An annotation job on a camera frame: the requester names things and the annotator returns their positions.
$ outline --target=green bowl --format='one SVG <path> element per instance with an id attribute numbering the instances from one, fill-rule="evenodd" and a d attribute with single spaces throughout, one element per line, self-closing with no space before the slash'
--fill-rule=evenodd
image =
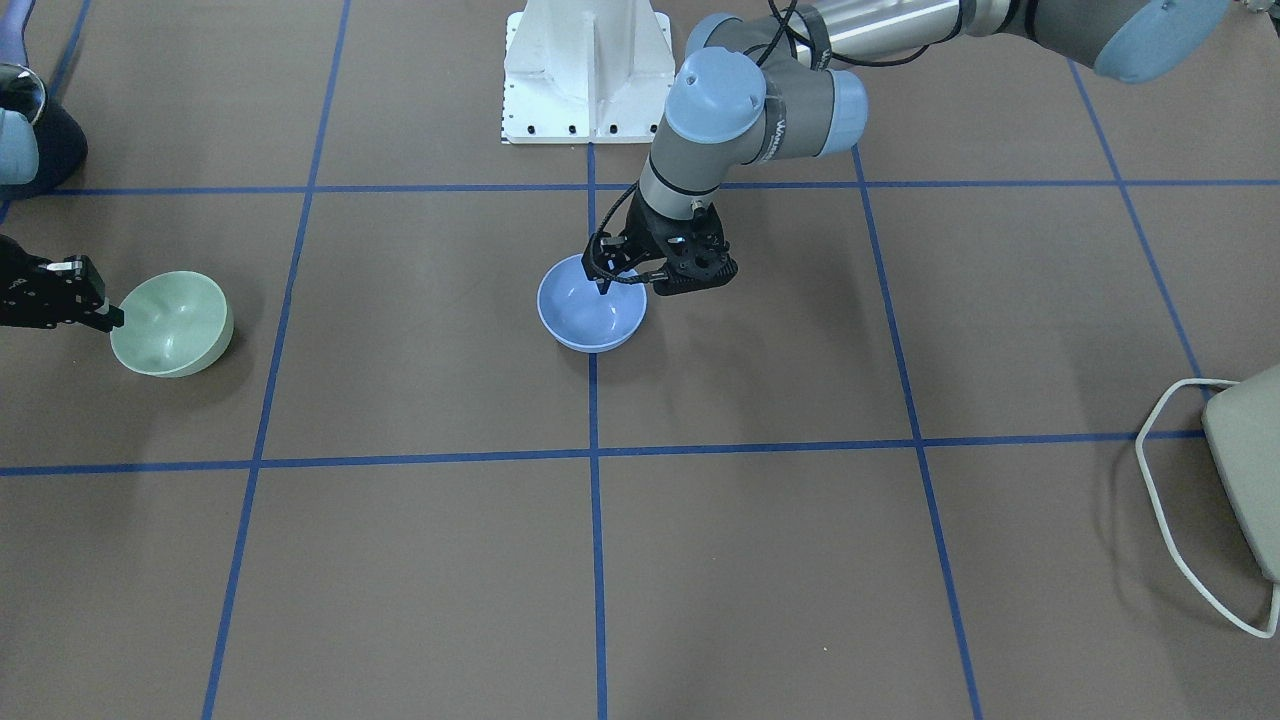
<path id="1" fill-rule="evenodd" d="M 111 332 L 122 365 L 156 378 L 183 378 L 214 364 L 232 340 L 232 309 L 218 283 L 178 270 L 133 288 L 120 302 L 124 327 Z"/>

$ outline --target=purple handle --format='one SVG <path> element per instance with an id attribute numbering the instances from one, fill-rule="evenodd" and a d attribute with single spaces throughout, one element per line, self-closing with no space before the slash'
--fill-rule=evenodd
<path id="1" fill-rule="evenodd" d="M 31 17 L 36 0 L 9 0 L 9 8 L 0 18 L 0 63 L 27 67 L 27 18 Z"/>

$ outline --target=white mount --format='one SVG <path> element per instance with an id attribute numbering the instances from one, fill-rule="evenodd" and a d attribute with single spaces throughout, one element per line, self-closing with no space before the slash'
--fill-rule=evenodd
<path id="1" fill-rule="evenodd" d="M 649 0 L 529 0 L 507 18 L 502 140 L 649 142 L 676 74 Z"/>

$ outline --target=bowl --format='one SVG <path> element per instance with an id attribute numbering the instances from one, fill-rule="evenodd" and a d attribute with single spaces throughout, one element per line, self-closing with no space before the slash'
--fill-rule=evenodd
<path id="1" fill-rule="evenodd" d="M 635 274 L 628 270 L 622 277 Z M 538 316 L 547 332 L 579 352 L 605 352 L 622 345 L 640 327 L 648 306 L 643 284 L 616 282 L 600 295 L 582 270 L 581 255 L 553 265 L 538 286 Z"/>
<path id="2" fill-rule="evenodd" d="M 188 270 L 156 275 L 120 302 L 111 332 L 122 365 L 156 378 L 183 378 L 214 364 L 232 340 L 232 309 L 218 283 Z"/>

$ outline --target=blue bowl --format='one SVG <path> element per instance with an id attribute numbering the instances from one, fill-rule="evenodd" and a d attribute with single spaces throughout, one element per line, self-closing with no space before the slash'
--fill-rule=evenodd
<path id="1" fill-rule="evenodd" d="M 635 274 L 628 270 L 623 277 Z M 547 332 L 579 352 L 604 352 L 622 345 L 640 327 L 648 306 L 643 284 L 613 283 L 600 295 L 582 270 L 581 255 L 556 263 L 538 286 L 538 316 Z"/>

